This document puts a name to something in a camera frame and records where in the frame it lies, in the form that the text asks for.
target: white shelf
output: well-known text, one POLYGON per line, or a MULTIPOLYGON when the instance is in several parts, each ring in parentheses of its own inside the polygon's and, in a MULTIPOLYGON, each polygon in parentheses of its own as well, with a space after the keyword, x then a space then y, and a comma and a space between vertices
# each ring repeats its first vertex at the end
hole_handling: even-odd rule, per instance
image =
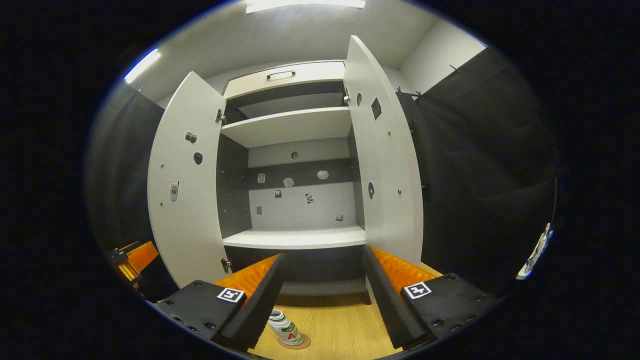
POLYGON ((224 239, 226 246, 253 249, 326 249, 365 244, 359 226, 300 231, 256 231, 249 229, 224 239))
POLYGON ((345 138, 351 128, 347 106, 289 111, 225 125, 220 133, 251 149, 277 143, 345 138))

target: ceiling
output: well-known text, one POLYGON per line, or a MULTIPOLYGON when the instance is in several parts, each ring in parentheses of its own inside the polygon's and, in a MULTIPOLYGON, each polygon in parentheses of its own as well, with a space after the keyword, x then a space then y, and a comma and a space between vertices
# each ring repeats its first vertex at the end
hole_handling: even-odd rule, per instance
POLYGON ((278 61, 344 59, 357 35, 382 66, 399 69, 437 17, 400 0, 367 0, 364 9, 298 5, 247 15, 244 1, 219 6, 157 44, 161 53, 131 84, 153 101, 190 72, 201 78, 278 61))

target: drawer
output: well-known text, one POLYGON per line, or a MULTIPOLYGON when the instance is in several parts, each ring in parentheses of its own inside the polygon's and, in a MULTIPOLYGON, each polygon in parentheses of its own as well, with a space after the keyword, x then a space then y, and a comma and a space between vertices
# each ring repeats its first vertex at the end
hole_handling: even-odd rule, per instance
POLYGON ((227 84, 224 96, 227 99, 233 99, 242 95, 286 85, 342 81, 343 78, 344 62, 342 61, 286 65, 233 79, 227 84))

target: drawer handle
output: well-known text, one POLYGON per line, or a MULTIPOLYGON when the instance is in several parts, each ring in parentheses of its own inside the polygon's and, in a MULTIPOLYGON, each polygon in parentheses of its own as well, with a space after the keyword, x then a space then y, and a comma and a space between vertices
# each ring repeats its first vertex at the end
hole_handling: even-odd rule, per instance
POLYGON ((290 72, 290 73, 291 73, 291 76, 293 76, 293 75, 295 75, 295 74, 296 74, 296 71, 295 71, 295 70, 274 72, 273 74, 269 74, 269 75, 267 75, 267 79, 271 79, 271 75, 284 74, 284 73, 286 73, 286 72, 290 72))

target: wooden floor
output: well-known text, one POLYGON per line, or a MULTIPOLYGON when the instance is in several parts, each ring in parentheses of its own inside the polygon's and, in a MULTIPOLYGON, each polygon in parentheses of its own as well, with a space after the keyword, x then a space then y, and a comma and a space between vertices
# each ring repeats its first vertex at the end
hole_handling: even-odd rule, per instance
MULTIPOLYGON (((420 264, 436 276, 440 272, 420 264)), ((266 324, 255 349, 249 352, 274 360, 372 360, 402 351, 394 349, 375 301, 366 305, 359 295, 293 297, 281 295, 275 309, 311 338, 311 346, 290 350, 281 346, 266 324)))

